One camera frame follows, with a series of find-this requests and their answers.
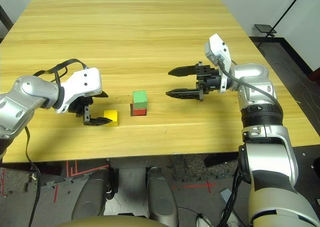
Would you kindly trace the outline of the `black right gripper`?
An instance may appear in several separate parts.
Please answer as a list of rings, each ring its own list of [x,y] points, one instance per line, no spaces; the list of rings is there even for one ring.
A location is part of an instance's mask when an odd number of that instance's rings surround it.
[[[219,90],[221,87],[221,76],[219,70],[211,68],[210,65],[203,65],[199,61],[196,65],[176,67],[168,72],[168,75],[185,77],[196,74],[196,88],[176,88],[167,91],[165,94],[171,98],[181,100],[203,101],[203,94]]]

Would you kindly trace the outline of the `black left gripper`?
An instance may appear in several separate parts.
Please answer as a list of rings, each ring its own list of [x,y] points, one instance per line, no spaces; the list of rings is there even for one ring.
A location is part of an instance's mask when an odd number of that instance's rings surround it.
[[[94,95],[95,98],[108,98],[108,94],[102,91],[100,94]],[[112,123],[113,120],[106,117],[92,118],[90,115],[89,105],[93,104],[93,97],[78,97],[68,107],[68,112],[76,114],[76,117],[83,116],[83,124],[85,126],[102,126]]]

